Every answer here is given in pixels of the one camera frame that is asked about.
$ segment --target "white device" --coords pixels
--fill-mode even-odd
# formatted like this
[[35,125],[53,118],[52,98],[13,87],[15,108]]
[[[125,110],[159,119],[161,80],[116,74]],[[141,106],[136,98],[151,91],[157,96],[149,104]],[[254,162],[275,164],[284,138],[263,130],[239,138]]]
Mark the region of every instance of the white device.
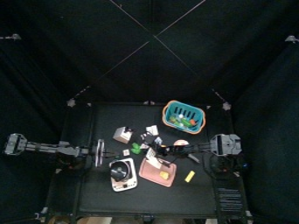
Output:
[[115,192],[123,192],[128,189],[132,189],[136,187],[137,181],[136,181],[136,166],[135,166],[135,161],[132,158],[124,158],[119,160],[121,162],[125,162],[129,167],[129,173],[128,173],[128,178],[125,180],[115,181],[113,178],[111,178],[111,184],[112,184],[112,189]]

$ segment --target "green object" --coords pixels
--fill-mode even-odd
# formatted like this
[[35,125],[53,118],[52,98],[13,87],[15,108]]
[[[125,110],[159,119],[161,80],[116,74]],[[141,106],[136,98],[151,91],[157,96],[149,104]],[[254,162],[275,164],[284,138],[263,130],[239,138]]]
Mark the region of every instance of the green object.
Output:
[[133,149],[131,151],[137,155],[141,152],[140,145],[137,143],[132,143]]
[[169,122],[171,122],[171,123],[177,123],[177,121],[176,121],[176,119],[175,119],[173,116],[169,117]]
[[185,118],[181,119],[181,124],[188,128],[192,126],[189,121],[185,120]]

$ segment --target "red object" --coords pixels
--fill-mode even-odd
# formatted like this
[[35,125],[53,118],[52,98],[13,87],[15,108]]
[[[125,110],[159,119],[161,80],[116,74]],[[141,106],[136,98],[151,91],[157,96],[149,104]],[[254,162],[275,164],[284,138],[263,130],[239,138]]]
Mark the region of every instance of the red object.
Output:
[[191,123],[192,126],[196,125],[196,122],[192,119],[189,120],[189,123]]

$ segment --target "black table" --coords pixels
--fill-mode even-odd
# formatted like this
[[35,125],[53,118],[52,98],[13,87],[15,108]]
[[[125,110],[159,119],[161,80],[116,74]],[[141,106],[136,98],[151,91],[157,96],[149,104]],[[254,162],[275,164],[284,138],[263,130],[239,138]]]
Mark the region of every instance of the black table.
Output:
[[[99,104],[93,108],[77,108],[69,111],[69,118],[63,133],[63,139],[76,145],[87,144],[92,140],[104,139],[105,149],[121,154],[124,149],[131,149],[133,142],[140,142],[140,134],[145,127],[156,125],[163,144],[172,145],[177,139],[184,139],[189,144],[207,143],[216,134],[234,132],[230,112],[222,105],[211,107],[199,106],[205,112],[207,124],[197,135],[191,135],[172,129],[163,124],[164,106],[144,106],[127,104]],[[112,137],[120,127],[135,129],[129,143],[124,144]],[[143,154],[135,155],[136,175],[144,158]],[[100,168],[92,168],[83,176],[77,189],[77,198],[72,201],[72,212],[77,217],[83,216],[153,216],[183,218],[215,218],[215,199],[211,177],[203,170],[201,164],[196,164],[188,158],[176,159],[176,176],[171,187],[140,178],[137,175],[137,187],[115,192],[111,187],[108,163],[104,159]],[[184,181],[189,171],[195,171],[191,182]]]

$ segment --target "toy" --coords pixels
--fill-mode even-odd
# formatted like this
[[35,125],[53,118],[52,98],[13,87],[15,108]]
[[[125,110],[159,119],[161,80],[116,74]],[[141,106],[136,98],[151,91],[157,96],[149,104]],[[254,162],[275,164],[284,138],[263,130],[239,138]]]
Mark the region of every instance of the toy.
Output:
[[131,151],[137,155],[141,152],[141,147],[137,143],[132,143],[133,149]]

